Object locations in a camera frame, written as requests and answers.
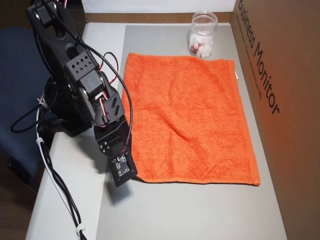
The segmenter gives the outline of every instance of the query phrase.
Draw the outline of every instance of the cable tie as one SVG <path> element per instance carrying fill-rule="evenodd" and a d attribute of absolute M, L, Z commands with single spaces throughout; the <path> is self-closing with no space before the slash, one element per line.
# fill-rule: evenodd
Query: cable tie
<path fill-rule="evenodd" d="M 45 141 L 43 140 L 43 138 L 40 137 L 40 136 L 39 136 L 35 141 L 36 141 L 36 144 L 38 144 L 39 147 L 40 147 L 40 144 L 41 144 L 41 143 L 44 143 L 44 142 L 45 142 Z"/>
<path fill-rule="evenodd" d="M 85 230 L 86 230 L 85 225 L 83 223 L 80 223 L 76 227 L 76 234 L 78 234 L 78 236 L 80 237 L 80 231 L 82 231 L 84 233 Z"/>

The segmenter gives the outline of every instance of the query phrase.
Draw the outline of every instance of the cardboard box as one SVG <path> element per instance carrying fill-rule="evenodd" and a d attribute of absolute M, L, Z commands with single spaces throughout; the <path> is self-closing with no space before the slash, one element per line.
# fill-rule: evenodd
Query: cardboard box
<path fill-rule="evenodd" d="M 319 239 L 319 10 L 319 1 L 237 0 L 231 18 L 289 240 Z"/>

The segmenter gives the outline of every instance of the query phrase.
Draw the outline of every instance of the chair seat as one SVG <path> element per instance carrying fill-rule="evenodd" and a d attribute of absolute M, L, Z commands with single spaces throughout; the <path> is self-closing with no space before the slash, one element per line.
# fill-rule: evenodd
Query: chair seat
<path fill-rule="evenodd" d="M 0 149 L 16 159 L 32 176 L 41 163 L 36 128 L 16 134 L 11 124 L 34 108 L 49 78 L 33 32 L 22 27 L 0 29 Z M 36 112 L 19 123 L 23 129 L 36 121 Z"/>

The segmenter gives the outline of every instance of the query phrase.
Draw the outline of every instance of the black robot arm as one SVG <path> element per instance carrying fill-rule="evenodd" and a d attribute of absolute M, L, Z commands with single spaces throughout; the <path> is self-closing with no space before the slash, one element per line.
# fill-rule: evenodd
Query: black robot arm
<path fill-rule="evenodd" d="M 120 95 L 99 70 L 67 10 L 54 0 L 42 0 L 26 12 L 51 74 L 44 100 L 63 120 L 57 129 L 73 137 L 93 126 L 115 185 L 135 177 L 130 128 Z"/>

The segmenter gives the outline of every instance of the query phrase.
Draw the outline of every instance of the glass jar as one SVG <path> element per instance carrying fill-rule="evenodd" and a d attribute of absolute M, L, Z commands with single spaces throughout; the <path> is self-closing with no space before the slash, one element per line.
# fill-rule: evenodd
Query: glass jar
<path fill-rule="evenodd" d="M 208 58 L 212 54 L 218 27 L 218 18 L 212 12 L 198 11 L 192 17 L 189 51 L 199 58 Z"/>

